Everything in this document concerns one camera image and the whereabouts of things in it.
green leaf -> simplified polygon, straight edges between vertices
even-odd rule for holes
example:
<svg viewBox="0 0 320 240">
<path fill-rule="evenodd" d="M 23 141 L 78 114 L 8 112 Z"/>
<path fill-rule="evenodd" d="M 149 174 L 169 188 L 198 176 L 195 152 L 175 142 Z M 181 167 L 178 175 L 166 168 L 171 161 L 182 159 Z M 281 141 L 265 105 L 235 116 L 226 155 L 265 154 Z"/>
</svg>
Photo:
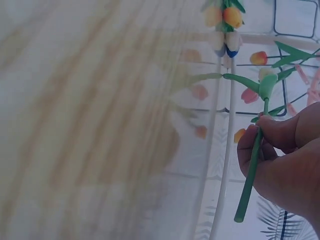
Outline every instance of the green leaf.
<svg viewBox="0 0 320 240">
<path fill-rule="evenodd" d="M 278 46 L 279 49 L 287 52 L 288 54 L 294 55 L 296 57 L 299 57 L 299 59 L 306 59 L 306 58 L 312 58 L 313 55 L 301 50 L 296 49 L 293 46 L 289 46 L 287 44 L 284 44 L 282 42 L 279 41 L 274 41 L 275 44 Z"/>
<path fill-rule="evenodd" d="M 173 106 L 173 110 L 175 110 L 176 112 L 180 113 L 183 117 L 185 118 L 192 118 L 192 119 L 196 119 L 198 116 L 189 108 L 185 108 L 182 106 L 178 106 L 175 103 L 172 105 Z"/>
<path fill-rule="evenodd" d="M 255 93 L 257 93 L 257 94 L 259 93 L 260 85 L 258 83 L 256 83 L 256 82 L 252 81 L 249 78 L 246 78 L 244 76 L 235 75 L 235 74 L 230 74 L 230 73 L 225 73 L 222 76 L 225 79 L 235 80 L 238 83 L 241 83 L 242 85 L 245 85 L 247 88 L 251 89 Z"/>
<path fill-rule="evenodd" d="M 296 69 L 294 67 L 281 71 L 278 73 L 278 82 L 282 81 L 283 79 L 289 77 Z"/>
<path fill-rule="evenodd" d="M 277 115 L 278 115 L 283 109 L 285 109 L 285 108 L 286 108 L 286 105 L 279 106 L 279 107 L 277 107 L 277 108 L 269 111 L 268 114 L 269 114 L 270 116 L 272 116 L 272 117 L 275 117 L 275 116 L 277 116 Z M 258 122 L 258 120 L 259 120 L 259 117 L 256 116 L 256 117 L 254 117 L 254 118 L 251 119 L 251 123 L 256 123 L 256 122 Z"/>
<path fill-rule="evenodd" d="M 268 113 L 269 113 L 270 116 L 273 116 L 273 117 L 274 117 L 274 116 L 276 116 L 278 113 L 280 113 L 280 112 L 281 112 L 283 109 L 285 109 L 285 108 L 286 108 L 286 105 L 279 106 L 279 107 L 277 107 L 277 108 L 269 111 Z"/>
<path fill-rule="evenodd" d="M 204 12 L 208 7 L 213 5 L 214 0 L 206 0 L 205 3 L 201 7 L 201 12 Z"/>
<path fill-rule="evenodd" d="M 238 0 L 231 0 L 231 2 L 236 6 L 237 9 L 239 9 L 242 13 L 246 13 L 245 8 L 241 5 L 241 3 Z"/>
<path fill-rule="evenodd" d="M 285 56 L 284 58 L 282 58 L 279 61 L 277 61 L 276 63 L 274 63 L 272 65 L 272 68 L 279 68 L 283 65 L 290 64 L 290 63 L 297 61 L 297 60 L 300 60 L 300 59 L 301 59 L 300 56 L 295 56 L 295 55 Z"/>
<path fill-rule="evenodd" d="M 192 84 L 195 84 L 196 82 L 207 80 L 207 79 L 220 79 L 223 75 L 221 73 L 206 73 L 206 74 L 199 74 L 194 75 L 191 77 Z"/>
<path fill-rule="evenodd" d="M 259 117 L 256 116 L 256 117 L 252 118 L 250 122 L 255 124 L 256 122 L 258 122 L 258 120 L 259 120 Z"/>
</svg>

finger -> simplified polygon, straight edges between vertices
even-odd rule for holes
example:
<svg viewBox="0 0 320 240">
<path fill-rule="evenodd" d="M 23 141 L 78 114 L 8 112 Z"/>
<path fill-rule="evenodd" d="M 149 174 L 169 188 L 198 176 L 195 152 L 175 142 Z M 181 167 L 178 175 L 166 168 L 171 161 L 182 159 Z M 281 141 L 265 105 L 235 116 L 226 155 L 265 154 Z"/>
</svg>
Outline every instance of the finger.
<svg viewBox="0 0 320 240">
<path fill-rule="evenodd" d="M 296 145 L 296 128 L 299 117 L 286 121 L 275 121 L 270 116 L 261 116 L 256 123 L 261 127 L 264 138 L 277 149 L 292 149 Z"/>
<path fill-rule="evenodd" d="M 293 153 L 294 151 L 297 151 L 297 150 L 298 150 L 298 148 L 294 147 L 294 148 L 289 148 L 289 149 L 282 149 L 282 152 L 284 154 L 291 154 L 291 153 Z"/>
<path fill-rule="evenodd" d="M 302 203 L 312 199 L 319 188 L 319 177 L 315 174 L 320 171 L 319 144 L 319 139 L 313 140 L 290 154 L 260 162 L 254 188 L 260 195 L 288 211 L 300 215 L 305 213 L 307 210 L 303 209 Z"/>
<path fill-rule="evenodd" d="M 245 176 L 247 176 L 248 173 L 252 148 L 254 146 L 257 133 L 258 127 L 255 125 L 250 125 L 245 131 L 244 135 L 240 138 L 237 145 L 239 166 Z"/>
<path fill-rule="evenodd" d="M 263 140 L 261 149 L 263 160 L 274 160 L 278 157 L 275 148 L 269 142 L 267 142 L 266 139 Z"/>
</svg>

plastic flower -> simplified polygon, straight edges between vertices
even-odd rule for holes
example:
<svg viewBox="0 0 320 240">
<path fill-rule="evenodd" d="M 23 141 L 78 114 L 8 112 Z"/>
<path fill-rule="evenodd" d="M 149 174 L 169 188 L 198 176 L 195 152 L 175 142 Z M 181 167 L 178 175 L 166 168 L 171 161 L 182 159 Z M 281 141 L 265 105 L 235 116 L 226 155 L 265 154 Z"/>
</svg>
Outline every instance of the plastic flower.
<svg viewBox="0 0 320 240">
<path fill-rule="evenodd" d="M 259 94 L 252 91 L 250 88 L 247 88 L 241 94 L 241 99 L 244 101 L 245 104 L 251 104 L 259 99 Z"/>
<path fill-rule="evenodd" d="M 198 137 L 198 138 L 201 138 L 201 139 L 206 139 L 207 137 L 207 127 L 206 126 L 197 126 L 195 128 L 195 135 Z"/>
<path fill-rule="evenodd" d="M 222 58 L 226 53 L 225 34 L 222 31 L 213 32 L 210 42 L 215 54 Z"/>
<path fill-rule="evenodd" d="M 234 137 L 233 137 L 233 142 L 235 144 L 237 144 L 241 137 L 246 133 L 246 130 L 244 128 L 241 128 L 239 131 L 237 131 L 235 134 L 234 134 Z"/>
<path fill-rule="evenodd" d="M 226 53 L 230 58 L 237 55 L 240 48 L 240 34 L 237 31 L 227 32 L 225 35 Z"/>
<path fill-rule="evenodd" d="M 192 96 L 200 101 L 206 99 L 209 95 L 208 90 L 202 84 L 193 85 L 190 87 Z"/>
<path fill-rule="evenodd" d="M 234 27 L 235 29 L 242 26 L 242 15 L 239 9 L 236 7 L 227 7 L 223 11 L 223 19 L 227 24 Z"/>
<path fill-rule="evenodd" d="M 294 106 L 291 103 L 288 103 L 286 105 L 286 109 L 288 111 L 288 113 L 291 115 L 291 117 L 294 117 L 295 115 L 297 115 L 297 111 L 295 110 Z"/>
<path fill-rule="evenodd" d="M 221 9 L 215 6 L 210 6 L 204 11 L 205 25 L 209 28 L 215 27 L 222 22 Z"/>
<path fill-rule="evenodd" d="M 266 65 L 268 62 L 268 56 L 265 51 L 258 51 L 251 55 L 250 62 L 254 65 Z"/>
<path fill-rule="evenodd" d="M 305 72 L 302 70 L 301 66 L 299 64 L 296 64 L 294 66 L 295 70 L 298 72 L 301 80 L 306 84 L 306 85 L 309 85 L 310 82 L 309 82 L 309 79 L 307 77 L 307 75 L 305 74 Z"/>
<path fill-rule="evenodd" d="M 198 50 L 185 49 L 180 55 L 180 60 L 185 62 L 198 63 L 202 61 L 202 58 Z"/>
<path fill-rule="evenodd" d="M 267 75 L 270 74 L 275 74 L 274 71 L 269 68 L 269 67 L 265 67 L 265 68 L 260 68 L 259 70 L 259 82 L 261 82 Z"/>
</svg>

green stalk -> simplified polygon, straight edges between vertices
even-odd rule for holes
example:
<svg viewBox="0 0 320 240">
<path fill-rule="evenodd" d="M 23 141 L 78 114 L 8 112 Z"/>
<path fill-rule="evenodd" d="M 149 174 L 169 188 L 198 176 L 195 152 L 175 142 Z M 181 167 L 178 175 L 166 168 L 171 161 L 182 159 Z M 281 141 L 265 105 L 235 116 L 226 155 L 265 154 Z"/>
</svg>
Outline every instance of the green stalk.
<svg viewBox="0 0 320 240">
<path fill-rule="evenodd" d="M 268 114 L 268 108 L 269 108 L 269 98 L 266 98 L 264 100 L 263 115 Z M 256 176 L 259 152 L 260 152 L 260 147 L 261 147 L 263 137 L 264 136 L 263 136 L 262 130 L 261 128 L 259 128 L 258 133 L 254 139 L 248 175 L 246 177 L 241 198 L 239 201 L 239 205 L 234 216 L 234 221 L 237 223 L 242 223 L 246 215 L 252 187 L 254 185 L 254 180 Z"/>
</svg>

wood grain surface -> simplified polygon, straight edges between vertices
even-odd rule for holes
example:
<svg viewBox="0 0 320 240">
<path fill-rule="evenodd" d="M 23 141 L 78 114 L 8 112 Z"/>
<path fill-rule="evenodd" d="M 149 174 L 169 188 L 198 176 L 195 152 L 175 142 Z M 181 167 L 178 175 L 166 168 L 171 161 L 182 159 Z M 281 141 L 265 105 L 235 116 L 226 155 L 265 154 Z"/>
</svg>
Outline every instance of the wood grain surface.
<svg viewBox="0 0 320 240">
<path fill-rule="evenodd" d="M 55 1 L 0 41 L 0 239 L 140 239 L 141 193 L 181 142 L 170 96 L 195 39 L 166 30 L 169 3 L 190 6 Z"/>
</svg>

